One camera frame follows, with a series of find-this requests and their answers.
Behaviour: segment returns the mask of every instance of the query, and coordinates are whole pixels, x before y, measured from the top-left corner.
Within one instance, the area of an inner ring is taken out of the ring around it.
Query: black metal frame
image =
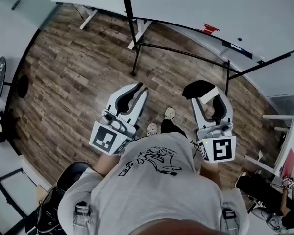
[[[136,51],[136,58],[135,58],[135,61],[134,61],[132,72],[130,73],[132,76],[135,76],[135,68],[136,68],[136,65],[137,65],[137,61],[138,61],[139,53],[140,53],[140,50],[141,50],[141,46],[147,46],[147,47],[153,47],[153,48],[158,48],[158,49],[164,49],[164,50],[168,50],[168,51],[180,53],[180,54],[183,54],[183,55],[186,55],[186,56],[194,57],[194,58],[203,60],[205,62],[214,64],[214,65],[217,65],[219,67],[222,67],[222,68],[226,69],[227,70],[227,74],[226,74],[225,94],[227,95],[228,89],[229,89],[229,81],[230,80],[232,80],[234,78],[237,78],[239,76],[245,75],[247,73],[250,73],[252,71],[258,70],[258,69],[263,68],[265,66],[268,66],[270,64],[276,63],[276,62],[278,62],[278,61],[280,61],[282,59],[288,58],[288,57],[291,56],[292,53],[294,53],[294,50],[292,50],[292,51],[290,51],[290,52],[288,52],[286,54],[283,54],[281,56],[278,56],[276,58],[273,58],[273,59],[271,59],[271,60],[269,60],[267,62],[262,62],[262,63],[260,63],[260,64],[258,64],[256,66],[254,66],[254,67],[251,67],[251,68],[243,71],[243,72],[239,72],[239,71],[237,71],[235,69],[232,69],[230,67],[230,60],[228,60],[224,64],[219,64],[219,63],[217,63],[215,61],[212,61],[212,60],[209,60],[207,58],[200,57],[200,56],[197,56],[197,55],[188,53],[188,52],[184,52],[184,51],[180,51],[180,50],[176,50],[176,49],[168,48],[168,47],[164,47],[164,46],[143,43],[143,37],[141,37],[141,39],[139,39],[139,40],[136,40],[135,30],[134,30],[134,24],[133,24],[133,20],[134,19],[150,20],[150,21],[154,21],[154,22],[161,22],[161,23],[176,25],[176,26],[179,26],[179,27],[191,29],[193,31],[196,31],[196,32],[199,32],[199,33],[202,33],[202,34],[205,34],[205,35],[208,35],[208,34],[206,34],[204,32],[201,32],[201,31],[198,31],[198,30],[195,30],[195,29],[192,29],[192,28],[189,28],[189,27],[186,27],[186,26],[183,26],[183,25],[178,25],[178,24],[175,24],[175,23],[169,23],[169,22],[164,22],[164,21],[159,21],[159,20],[153,20],[153,19],[147,19],[147,18],[134,17],[133,16],[133,10],[132,10],[131,0],[124,0],[124,3],[125,3],[125,8],[126,8],[126,13],[127,13],[127,18],[128,18],[130,30],[131,30],[132,39],[133,39],[133,42],[134,42],[134,48],[135,48],[135,51]],[[227,42],[225,40],[222,40],[222,39],[220,39],[218,37],[215,37],[215,36],[211,36],[211,37],[221,40],[223,45],[226,45],[227,47],[231,48],[230,47],[231,46],[231,43],[229,43],[229,42]],[[247,52],[247,51],[244,51],[243,50],[242,52],[239,51],[239,53],[245,55],[246,57],[251,58],[251,54],[249,52]],[[232,71],[232,72],[234,72],[236,74],[230,76],[230,71]]]
[[[11,196],[9,195],[9,193],[6,191],[6,189],[3,187],[2,183],[1,183],[2,180],[6,179],[8,177],[11,177],[12,175],[17,174],[19,172],[23,172],[23,170],[22,169],[17,169],[15,171],[12,171],[12,172],[0,177],[0,190],[3,193],[4,197],[6,198],[7,203],[10,204],[18,212],[18,214],[22,217],[22,219],[18,223],[16,223],[4,235],[14,235],[14,234],[16,234],[22,227],[25,226],[25,221],[26,221],[26,218],[27,218],[27,215],[17,205],[17,203],[15,203],[15,201],[11,198]]]

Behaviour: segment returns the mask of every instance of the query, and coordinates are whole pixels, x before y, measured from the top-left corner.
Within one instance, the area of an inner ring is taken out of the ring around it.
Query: white sneaker
[[[151,123],[147,128],[147,136],[152,136],[158,134],[158,125]]]
[[[237,182],[239,181],[240,177],[242,177],[242,176],[246,176],[246,175],[247,175],[246,171],[243,171],[243,172],[239,175],[239,178],[237,179],[237,181],[235,182],[235,185],[234,185],[235,188],[236,188],[236,184],[237,184]]]
[[[167,108],[165,112],[165,119],[173,121],[174,117],[175,117],[175,109],[171,107]]]

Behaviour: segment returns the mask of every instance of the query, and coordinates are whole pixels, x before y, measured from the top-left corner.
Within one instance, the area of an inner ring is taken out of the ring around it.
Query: black chair
[[[12,112],[13,110],[9,110],[7,113],[0,112],[0,124],[2,127],[2,131],[0,132],[0,143],[14,138],[20,139],[15,130],[15,124],[20,118],[14,119]]]

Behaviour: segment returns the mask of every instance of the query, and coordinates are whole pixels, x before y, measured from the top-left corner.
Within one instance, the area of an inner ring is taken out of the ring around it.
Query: graphic print
[[[232,157],[231,139],[214,141],[214,160],[230,159]]]
[[[205,32],[205,33],[207,33],[207,34],[209,34],[209,35],[212,35],[212,33],[213,33],[214,31],[220,31],[219,29],[214,28],[214,27],[212,27],[212,26],[210,26],[210,25],[208,25],[208,24],[206,24],[206,23],[204,23],[204,26],[205,26],[205,29],[204,29],[204,30],[201,30],[201,29],[196,29],[196,30],[199,30],[199,31]]]
[[[181,170],[182,168],[172,165],[173,158],[176,158],[175,151],[164,147],[151,147],[145,152],[140,152],[136,159],[129,161],[119,174],[119,177],[125,176],[134,166],[134,163],[142,165],[145,162],[151,163],[159,173],[176,176],[177,172],[175,171]]]
[[[100,126],[93,141],[93,145],[109,152],[117,134]]]

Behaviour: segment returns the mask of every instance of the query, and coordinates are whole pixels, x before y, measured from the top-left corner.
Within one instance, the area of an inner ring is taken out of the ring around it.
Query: strap
[[[239,234],[240,227],[235,211],[229,208],[224,208],[222,210],[221,230],[230,235]]]

